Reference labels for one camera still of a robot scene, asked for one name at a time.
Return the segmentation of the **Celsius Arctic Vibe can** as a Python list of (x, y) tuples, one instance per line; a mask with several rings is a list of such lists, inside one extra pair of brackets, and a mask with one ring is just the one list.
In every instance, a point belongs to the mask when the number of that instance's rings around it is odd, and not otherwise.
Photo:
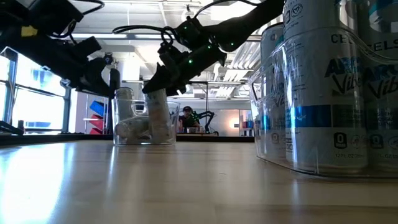
[(286, 158), (296, 169), (355, 174), (368, 164), (356, 0), (285, 0)]
[[(358, 27), (373, 52), (398, 59), (398, 0), (362, 0)], [(369, 165), (398, 172), (398, 63), (363, 60)]]
[(270, 159), (285, 157), (285, 92), (284, 74), (275, 49), (283, 43), (283, 23), (268, 27), (262, 33), (261, 62), (263, 71), (265, 146)]

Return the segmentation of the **person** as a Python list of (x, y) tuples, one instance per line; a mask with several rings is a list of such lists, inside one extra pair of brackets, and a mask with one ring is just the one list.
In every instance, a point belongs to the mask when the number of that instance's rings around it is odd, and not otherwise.
[(178, 128), (181, 133), (187, 133), (188, 128), (200, 128), (199, 119), (193, 114), (190, 106), (185, 106), (183, 115), (179, 116)]

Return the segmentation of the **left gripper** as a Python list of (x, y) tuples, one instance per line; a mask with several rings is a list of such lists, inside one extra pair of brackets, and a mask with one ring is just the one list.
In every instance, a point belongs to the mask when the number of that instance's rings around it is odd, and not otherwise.
[(84, 67), (83, 76), (80, 77), (76, 91), (90, 93), (98, 96), (109, 96), (110, 87), (102, 77), (106, 64), (104, 58), (89, 60), (88, 56), (101, 50), (99, 42), (94, 36), (77, 43), (67, 42), (67, 66)]

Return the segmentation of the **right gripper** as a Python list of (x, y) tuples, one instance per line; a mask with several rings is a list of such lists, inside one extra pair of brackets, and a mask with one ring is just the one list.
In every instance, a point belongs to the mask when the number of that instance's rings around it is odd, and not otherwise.
[(153, 77), (144, 83), (144, 94), (161, 89), (165, 89), (167, 96), (184, 94), (190, 79), (216, 62), (225, 63), (226, 54), (196, 18), (188, 17), (176, 28), (164, 27), (161, 36), (165, 35), (170, 41), (160, 45), (159, 57), (163, 64), (158, 63)]

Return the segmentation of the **clear plastic bin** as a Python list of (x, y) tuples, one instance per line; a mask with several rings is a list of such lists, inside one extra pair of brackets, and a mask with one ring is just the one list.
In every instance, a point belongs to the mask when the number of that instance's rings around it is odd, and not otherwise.
[[(165, 143), (165, 144), (174, 144), (176, 142), (178, 113), (179, 113), (179, 109), (180, 109), (180, 104), (175, 103), (175, 102), (167, 102), (167, 103), (168, 103), (168, 107), (169, 107), (170, 130), (171, 130), (172, 137), (169, 140), (169, 142)], [(139, 139), (124, 139), (124, 138), (117, 136), (116, 133), (114, 132), (114, 128), (119, 121), (118, 121), (118, 119), (116, 117), (116, 113), (115, 113), (116, 112), (115, 99), (112, 100), (112, 104), (113, 104), (113, 136), (114, 136), (113, 142), (115, 144), (117, 144), (117, 145), (156, 144), (152, 140), (152, 135), (150, 133), (150, 125), (149, 125), (148, 135), (140, 137)], [(131, 108), (132, 108), (132, 112), (133, 112), (132, 118), (143, 117), (143, 118), (147, 118), (149, 120), (147, 103), (145, 101), (133, 100)]]
[(312, 175), (398, 178), (371, 164), (366, 62), (397, 65), (398, 56), (340, 27), (281, 37), (249, 82), (257, 155)]

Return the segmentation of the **blue red shelf bins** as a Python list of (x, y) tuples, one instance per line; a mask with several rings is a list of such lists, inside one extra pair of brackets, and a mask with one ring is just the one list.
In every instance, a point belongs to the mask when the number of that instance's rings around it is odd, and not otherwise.
[(106, 128), (108, 99), (102, 96), (87, 95), (85, 97), (85, 134), (103, 135)]

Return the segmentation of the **black cylindrical post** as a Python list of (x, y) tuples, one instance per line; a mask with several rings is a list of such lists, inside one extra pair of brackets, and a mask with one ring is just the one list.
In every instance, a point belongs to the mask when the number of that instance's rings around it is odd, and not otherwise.
[(113, 133), (113, 104), (112, 99), (115, 96), (115, 91), (120, 87), (120, 72), (112, 68), (109, 72), (109, 95), (108, 95), (108, 116), (106, 121), (107, 134)]

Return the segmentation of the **large window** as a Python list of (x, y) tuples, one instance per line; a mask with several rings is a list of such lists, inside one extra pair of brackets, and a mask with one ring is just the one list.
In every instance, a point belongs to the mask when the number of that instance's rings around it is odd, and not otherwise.
[(33, 133), (66, 131), (70, 91), (61, 81), (24, 55), (0, 50), (0, 121)]

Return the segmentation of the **black aluminium table frame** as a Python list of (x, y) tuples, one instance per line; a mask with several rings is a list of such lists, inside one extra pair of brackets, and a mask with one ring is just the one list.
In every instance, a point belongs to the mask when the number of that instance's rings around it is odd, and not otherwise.
[[(24, 132), (15, 128), (12, 125), (0, 121), (0, 131), (11, 131), (9, 134), (0, 134), (0, 146), (16, 145), (16, 144), (39, 144), (51, 142), (66, 142), (66, 141), (110, 141), (113, 140), (113, 135), (92, 135), (92, 134), (49, 134), (49, 135), (24, 135)], [(229, 137), (229, 136), (215, 136), (211, 134), (178, 134), (177, 142), (254, 142), (254, 137)]]

